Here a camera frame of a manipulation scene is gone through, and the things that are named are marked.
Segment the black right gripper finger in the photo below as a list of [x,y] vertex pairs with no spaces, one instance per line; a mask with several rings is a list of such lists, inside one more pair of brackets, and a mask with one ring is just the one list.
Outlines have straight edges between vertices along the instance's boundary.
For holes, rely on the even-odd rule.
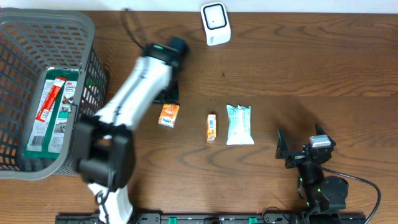
[[275,158],[285,159],[286,157],[289,156],[289,148],[287,146],[285,137],[281,129],[277,131],[277,135],[278,135],[278,142],[277,142],[277,149],[275,152]]
[[336,146],[336,142],[324,131],[324,129],[319,123],[315,124],[315,131],[317,136],[326,135],[331,142],[331,146]]

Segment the mint green wipes packet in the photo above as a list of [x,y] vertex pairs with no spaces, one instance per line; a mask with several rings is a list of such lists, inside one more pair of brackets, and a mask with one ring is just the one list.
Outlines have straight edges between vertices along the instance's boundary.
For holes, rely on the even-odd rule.
[[251,106],[226,105],[229,119],[227,145],[254,145],[251,135]]

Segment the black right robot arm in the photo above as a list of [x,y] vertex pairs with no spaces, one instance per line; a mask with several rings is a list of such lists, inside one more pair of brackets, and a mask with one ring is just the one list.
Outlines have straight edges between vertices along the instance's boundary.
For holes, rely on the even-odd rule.
[[306,200],[307,209],[292,215],[291,223],[341,223],[340,210],[346,208],[348,182],[338,176],[326,177],[322,164],[331,159],[336,142],[315,125],[316,135],[309,137],[301,151],[291,151],[278,130],[276,159],[283,159],[287,169],[298,169],[299,196]]

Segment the red and white package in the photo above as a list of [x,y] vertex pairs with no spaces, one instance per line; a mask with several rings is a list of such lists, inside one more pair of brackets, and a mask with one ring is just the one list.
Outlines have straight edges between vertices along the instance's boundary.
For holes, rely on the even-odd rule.
[[37,113],[37,116],[35,117],[36,120],[45,122],[49,113],[50,109],[52,108],[57,96],[60,93],[60,90],[64,83],[66,82],[66,78],[64,77],[57,77],[54,80],[50,80],[50,84],[52,85],[45,101],[43,102],[39,112]]

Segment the orange tissue pack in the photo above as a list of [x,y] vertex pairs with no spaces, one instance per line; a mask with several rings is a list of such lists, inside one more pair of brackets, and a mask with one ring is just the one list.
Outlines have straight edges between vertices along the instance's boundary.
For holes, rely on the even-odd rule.
[[206,122],[206,140],[214,141],[216,139],[216,115],[209,114]]
[[179,112],[180,106],[176,104],[164,104],[160,112],[158,123],[173,128]]

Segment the dark green package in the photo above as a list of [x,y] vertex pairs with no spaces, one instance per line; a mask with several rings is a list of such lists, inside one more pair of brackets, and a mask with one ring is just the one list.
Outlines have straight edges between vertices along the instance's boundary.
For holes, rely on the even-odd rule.
[[[32,131],[24,149],[23,157],[34,159],[56,159],[62,150],[67,121],[75,96],[79,72],[52,69],[46,73]],[[53,98],[51,108],[44,104],[52,87],[60,91]]]

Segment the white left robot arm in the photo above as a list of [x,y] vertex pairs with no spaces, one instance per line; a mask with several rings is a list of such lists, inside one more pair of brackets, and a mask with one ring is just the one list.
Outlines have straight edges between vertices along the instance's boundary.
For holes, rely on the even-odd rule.
[[128,223],[133,214],[127,183],[136,164],[133,133],[152,104],[179,101],[177,73],[189,50],[172,37],[167,45],[143,47],[118,92],[93,116],[73,128],[76,171],[95,196],[100,223]]

